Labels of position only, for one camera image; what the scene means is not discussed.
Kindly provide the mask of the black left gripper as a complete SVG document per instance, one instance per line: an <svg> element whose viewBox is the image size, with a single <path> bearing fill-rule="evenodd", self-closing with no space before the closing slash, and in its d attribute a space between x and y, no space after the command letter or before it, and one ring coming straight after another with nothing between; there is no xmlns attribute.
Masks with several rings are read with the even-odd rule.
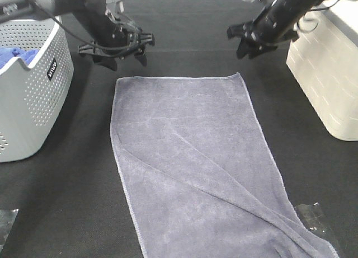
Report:
<svg viewBox="0 0 358 258"><path fill-rule="evenodd" d="M78 53L91 55L95 65L117 71L114 58L125 58L134 54L142 66L147 66L145 47L154 45L154 35L144 32L134 21L92 21L84 28L93 41L85 42L78 48Z"/></svg>

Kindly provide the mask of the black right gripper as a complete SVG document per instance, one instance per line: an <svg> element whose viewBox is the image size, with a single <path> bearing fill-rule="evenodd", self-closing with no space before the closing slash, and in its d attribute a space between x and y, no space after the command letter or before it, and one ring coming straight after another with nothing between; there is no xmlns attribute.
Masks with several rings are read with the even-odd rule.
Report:
<svg viewBox="0 0 358 258"><path fill-rule="evenodd" d="M264 16L262 19L229 26L227 36L229 39L234 37L241 39L236 52L238 59L243 59L246 55L249 59L253 59L275 51L281 43L296 40L298 33L294 30L294 25L298 20L298 16L278 18Z"/></svg>

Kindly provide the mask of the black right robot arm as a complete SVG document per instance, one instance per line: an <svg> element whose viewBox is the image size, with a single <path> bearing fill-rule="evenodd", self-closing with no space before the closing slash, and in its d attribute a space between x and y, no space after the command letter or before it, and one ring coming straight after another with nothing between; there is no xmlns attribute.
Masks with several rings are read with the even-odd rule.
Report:
<svg viewBox="0 0 358 258"><path fill-rule="evenodd" d="M255 19L229 26L227 37L240 38L237 58L253 59L275 51L281 43L296 41L299 35L294 30L294 25L312 7L323 1L325 0L274 0L266 5Z"/></svg>

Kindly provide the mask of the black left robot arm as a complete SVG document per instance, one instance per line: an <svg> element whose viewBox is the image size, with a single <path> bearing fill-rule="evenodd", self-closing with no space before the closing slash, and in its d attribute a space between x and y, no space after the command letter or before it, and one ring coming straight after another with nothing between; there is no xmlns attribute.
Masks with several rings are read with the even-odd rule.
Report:
<svg viewBox="0 0 358 258"><path fill-rule="evenodd" d="M90 55L94 63L117 70L117 60L133 55L147 65L146 46L155 44L154 35L145 33L124 13L124 0L1 0L1 22L29 17L52 19L71 13L93 39L78 48L80 56Z"/></svg>

